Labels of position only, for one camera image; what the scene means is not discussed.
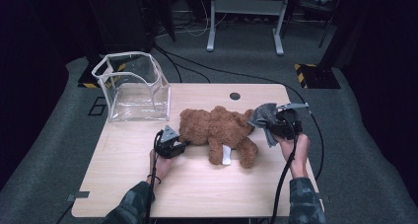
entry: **transparent acrylic box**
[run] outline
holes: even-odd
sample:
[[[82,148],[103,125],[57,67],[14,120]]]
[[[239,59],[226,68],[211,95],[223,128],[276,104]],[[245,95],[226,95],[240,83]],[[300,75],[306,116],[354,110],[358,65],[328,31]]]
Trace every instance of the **transparent acrylic box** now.
[[[171,86],[151,54],[108,54],[92,74],[104,91],[108,121],[169,120]]]

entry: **brown teddy bear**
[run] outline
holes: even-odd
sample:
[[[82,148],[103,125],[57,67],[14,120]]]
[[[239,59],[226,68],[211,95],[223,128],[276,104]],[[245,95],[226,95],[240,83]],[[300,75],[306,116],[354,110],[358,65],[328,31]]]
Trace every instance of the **brown teddy bear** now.
[[[209,144],[209,161],[214,165],[230,165],[231,149],[236,149],[241,165],[251,168],[258,151],[255,143],[247,137],[254,130],[247,123],[252,113],[253,110],[244,114],[229,112],[221,106],[210,112],[186,109],[180,114],[179,141],[194,145]]]

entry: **camouflage sleeve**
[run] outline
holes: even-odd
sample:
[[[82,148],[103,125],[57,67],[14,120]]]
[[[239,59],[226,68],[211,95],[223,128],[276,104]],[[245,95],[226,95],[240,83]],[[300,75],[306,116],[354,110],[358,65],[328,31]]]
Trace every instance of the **camouflage sleeve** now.
[[[290,224],[324,224],[322,205],[309,178],[290,181]]]
[[[141,182],[130,189],[119,205],[115,207],[102,222],[103,224],[142,223],[147,211],[150,185]]]

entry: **wire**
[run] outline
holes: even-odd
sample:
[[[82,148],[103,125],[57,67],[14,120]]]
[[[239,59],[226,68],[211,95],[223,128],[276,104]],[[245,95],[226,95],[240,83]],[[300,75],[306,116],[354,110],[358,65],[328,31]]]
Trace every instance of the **wire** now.
[[[179,80],[180,80],[180,83],[182,83],[182,80],[181,80],[181,75],[180,75],[180,72],[178,71],[178,67],[180,67],[180,68],[183,68],[183,69],[185,69],[185,70],[188,70],[188,71],[191,71],[191,72],[193,72],[193,73],[196,73],[196,74],[199,74],[199,75],[201,75],[202,77],[204,77],[207,81],[208,81],[208,83],[210,83],[210,80],[209,80],[209,78],[208,77],[206,77],[204,74],[202,74],[202,73],[200,73],[200,72],[198,72],[198,71],[196,71],[196,70],[193,70],[193,69],[190,69],[190,68],[186,68],[186,67],[184,67],[184,66],[182,66],[182,65],[180,65],[180,64],[178,64],[178,63],[175,63],[169,56],[168,56],[168,54],[167,54],[167,52],[165,51],[165,50],[163,50],[162,48],[160,48],[159,46],[157,46],[156,44],[154,44],[154,48],[157,50],[157,51],[159,51],[162,55],[164,55],[172,64],[173,64],[173,66],[174,66],[174,68],[175,68],[175,70],[177,71],[177,74],[178,74],[178,77],[179,77]]]
[[[153,170],[152,170],[152,174],[151,174],[150,189],[148,191],[147,214],[144,217],[144,223],[149,223],[149,221],[150,221],[151,203],[152,203],[152,200],[153,200],[154,183],[155,183],[156,172],[157,172],[158,156],[157,156],[157,153],[156,153],[156,146],[157,146],[157,141],[158,142],[161,141],[162,134],[163,134],[163,131],[161,130],[156,134],[156,137],[154,138],[154,164],[153,164]]]
[[[282,190],[282,186],[283,186],[283,183],[285,181],[286,174],[289,171],[290,165],[291,165],[292,161],[295,159],[296,146],[297,146],[297,143],[298,143],[298,135],[295,134],[295,129],[293,128],[292,123],[285,116],[281,116],[281,118],[284,119],[286,121],[286,123],[289,125],[289,127],[291,128],[294,139],[293,139],[292,152],[289,155],[289,158],[286,162],[285,168],[283,169],[282,176],[280,177],[279,184],[277,185],[276,196],[274,198],[273,214],[271,215],[271,219],[270,219],[271,224],[274,224],[274,222],[276,220],[277,207],[279,205],[280,192]]]
[[[205,5],[203,4],[203,0],[200,0],[200,3],[202,4],[203,12],[205,12],[205,19],[206,19],[206,27],[205,27],[205,29],[204,30],[200,30],[200,31],[202,31],[202,33],[200,33],[199,35],[193,35],[191,33],[191,31],[187,27],[184,27],[194,37],[200,37],[200,36],[202,36],[204,33],[206,33],[206,31],[208,30],[208,26],[209,26],[208,15],[206,13],[206,8],[205,8]]]
[[[208,67],[208,66],[206,66],[206,65],[203,65],[203,64],[201,64],[201,63],[198,63],[198,62],[195,62],[195,61],[193,61],[193,60],[187,59],[187,58],[185,58],[185,57],[179,56],[179,55],[177,55],[177,54],[174,54],[174,53],[168,52],[168,51],[166,51],[166,50],[162,49],[161,47],[159,47],[156,43],[154,43],[154,45],[156,46],[156,48],[157,48],[158,50],[161,50],[161,51],[164,53],[164,55],[172,55],[172,56],[175,56],[175,57],[180,58],[180,59],[182,59],[182,60],[185,60],[185,61],[187,61],[187,62],[190,62],[190,63],[196,64],[196,65],[201,66],[201,67],[206,68],[206,69],[214,70],[214,71],[217,71],[217,72],[223,72],[223,73],[228,73],[228,74],[234,74],[234,75],[239,75],[239,76],[249,77],[249,78],[261,79],[261,80],[265,80],[265,81],[268,81],[268,82],[271,82],[271,83],[276,83],[276,84],[283,85],[283,86],[284,86],[284,87],[286,87],[287,89],[290,89],[292,92],[294,92],[294,93],[295,93],[295,94],[299,97],[299,99],[300,99],[300,100],[301,100],[304,104],[306,104],[306,102],[305,102],[304,98],[301,96],[301,94],[299,94],[299,93],[298,93],[298,91],[296,91],[294,88],[292,88],[292,87],[290,87],[289,85],[286,85],[286,84],[284,84],[284,83],[281,83],[281,82],[278,82],[278,81],[275,81],[275,80],[271,80],[271,79],[267,79],[267,78],[263,78],[263,77],[257,77],[257,76],[253,76],[253,75],[246,75],[246,74],[242,74],[242,73],[236,73],[236,72],[230,72],[230,71],[227,71],[227,70],[222,70],[222,69],[215,69],[215,68],[211,68],[211,67]],[[318,134],[319,134],[319,138],[320,138],[321,158],[320,158],[319,170],[318,170],[318,172],[317,172],[317,174],[316,174],[316,176],[315,176],[315,180],[317,181],[317,179],[319,179],[319,176],[320,176],[320,174],[321,174],[322,167],[323,167],[323,159],[324,159],[324,155],[325,155],[325,148],[324,148],[324,144],[323,144],[323,137],[322,137],[322,133],[321,133],[321,131],[320,131],[319,125],[318,125],[318,124],[317,124],[317,122],[316,122],[316,119],[314,118],[314,114],[311,112],[311,110],[310,110],[309,108],[307,108],[307,111],[308,111],[309,115],[311,116],[311,118],[313,119],[314,125],[315,125],[315,127],[316,127],[316,130],[317,130],[317,132],[318,132]]]
[[[227,17],[228,13],[224,15],[224,17],[222,17],[222,19],[215,25],[215,28],[218,27],[218,25],[220,25],[222,23],[222,21],[224,21],[225,17]]]

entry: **table top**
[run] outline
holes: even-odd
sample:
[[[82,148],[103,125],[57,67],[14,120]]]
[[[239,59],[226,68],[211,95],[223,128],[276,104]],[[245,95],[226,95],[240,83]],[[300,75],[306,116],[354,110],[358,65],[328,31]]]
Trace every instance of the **table top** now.
[[[278,84],[171,84],[170,120],[106,122],[80,192],[72,208],[75,217],[104,217],[126,192],[149,174],[149,152],[156,133],[166,125],[179,129],[185,109],[211,111],[223,106],[245,112],[265,103],[289,103],[286,89]],[[230,95],[240,98],[232,100]],[[269,148],[264,131],[256,128],[249,138],[257,144],[254,166],[244,169],[233,150],[232,165],[208,161],[208,146],[188,146],[176,158],[171,172],[155,190],[151,217],[269,217],[276,188],[285,166],[280,146]],[[311,165],[308,171],[317,191]],[[289,215],[290,172],[283,184],[277,216]]]

